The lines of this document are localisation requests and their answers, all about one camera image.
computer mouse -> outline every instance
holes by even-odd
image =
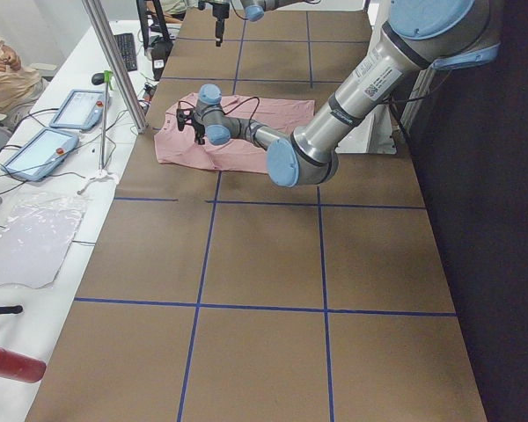
[[[104,83],[104,73],[94,73],[92,75],[92,84],[94,85],[102,85]]]

pink cloth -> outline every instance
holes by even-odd
[[[227,110],[231,110],[248,98],[239,95],[223,97],[221,105],[227,113]],[[191,93],[181,101],[195,105],[197,93]],[[232,112],[231,116],[249,119],[256,104],[257,101],[251,99]],[[314,106],[313,100],[260,98],[260,105],[253,119],[288,135],[296,127],[309,123]],[[225,145],[214,146],[206,139],[205,145],[196,144],[192,127],[186,126],[183,132],[178,130],[176,108],[178,108],[177,104],[166,111],[165,125],[155,135],[155,150],[159,163],[181,164],[204,170],[267,172],[266,151],[254,147],[250,142],[233,139]]]

tablet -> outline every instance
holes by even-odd
[[[72,90],[49,123],[50,127],[89,130],[101,119],[103,91]]]
[[[62,163],[77,144],[76,135],[45,127],[4,163],[2,171],[36,182]]]

pink shirt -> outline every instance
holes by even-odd
[[[0,38],[0,57],[4,54]],[[33,87],[41,80],[40,74],[35,69],[22,67],[14,72],[7,67],[5,72],[0,72],[0,113],[7,113],[13,107],[24,102],[33,91]]]
[[[221,106],[227,112],[246,99],[248,97],[239,95],[223,97]],[[195,104],[197,94],[189,94],[181,101]],[[256,101],[250,100],[232,112],[231,117],[249,119],[254,107]],[[233,139],[221,146],[211,145],[207,140],[205,145],[196,144],[194,129],[191,126],[186,126],[183,132],[178,130],[176,108],[177,104],[166,111],[165,125],[155,135],[155,150],[159,163],[175,163],[204,170],[268,172],[266,151],[250,142]],[[290,135],[296,127],[309,123],[314,108],[313,100],[260,98],[260,105],[253,119]]]

black curtain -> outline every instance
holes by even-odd
[[[488,421],[528,421],[528,1],[505,1],[499,58],[452,72],[411,138]]]

